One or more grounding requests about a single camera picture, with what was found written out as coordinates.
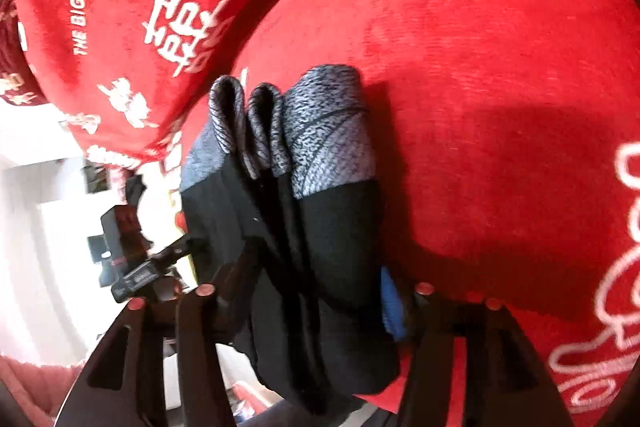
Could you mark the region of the pink left sleeve forearm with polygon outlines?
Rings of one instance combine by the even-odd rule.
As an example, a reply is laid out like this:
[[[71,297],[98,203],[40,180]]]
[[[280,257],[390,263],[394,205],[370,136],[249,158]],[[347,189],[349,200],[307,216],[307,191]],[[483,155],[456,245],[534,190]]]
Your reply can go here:
[[[84,365],[37,365],[2,355],[1,381],[35,426],[50,427]]]

